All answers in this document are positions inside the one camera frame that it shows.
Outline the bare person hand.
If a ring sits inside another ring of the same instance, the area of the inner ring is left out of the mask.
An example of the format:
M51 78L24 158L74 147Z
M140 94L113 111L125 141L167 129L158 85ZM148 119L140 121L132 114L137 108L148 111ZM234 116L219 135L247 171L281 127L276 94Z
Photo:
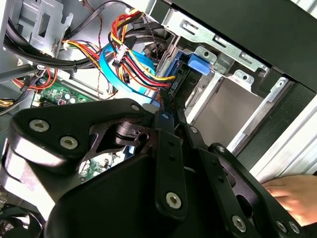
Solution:
M317 177L295 175L276 178L263 187L301 225L317 222Z

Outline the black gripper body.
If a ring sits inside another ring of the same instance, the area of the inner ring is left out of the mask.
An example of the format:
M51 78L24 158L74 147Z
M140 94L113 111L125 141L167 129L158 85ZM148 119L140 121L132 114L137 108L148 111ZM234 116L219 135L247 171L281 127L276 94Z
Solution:
M181 155L137 155L72 189L53 208L46 238L235 238L238 230L204 174Z

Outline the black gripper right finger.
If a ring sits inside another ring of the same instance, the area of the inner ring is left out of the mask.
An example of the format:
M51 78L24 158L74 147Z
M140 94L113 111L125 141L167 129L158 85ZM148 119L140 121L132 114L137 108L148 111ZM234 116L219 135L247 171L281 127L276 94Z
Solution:
M306 238L306 231L222 145L207 146L198 129L175 108L184 165L192 169L190 212L217 238Z

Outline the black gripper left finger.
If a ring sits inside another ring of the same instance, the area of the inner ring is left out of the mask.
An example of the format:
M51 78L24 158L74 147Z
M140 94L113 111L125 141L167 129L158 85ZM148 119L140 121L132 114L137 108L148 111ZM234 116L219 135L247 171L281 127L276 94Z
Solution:
M129 98L21 110L10 120L3 149L2 183L35 205L48 220L57 202L79 185L82 162L122 147L155 164L161 216L182 221L188 213L182 149L169 99L155 112Z

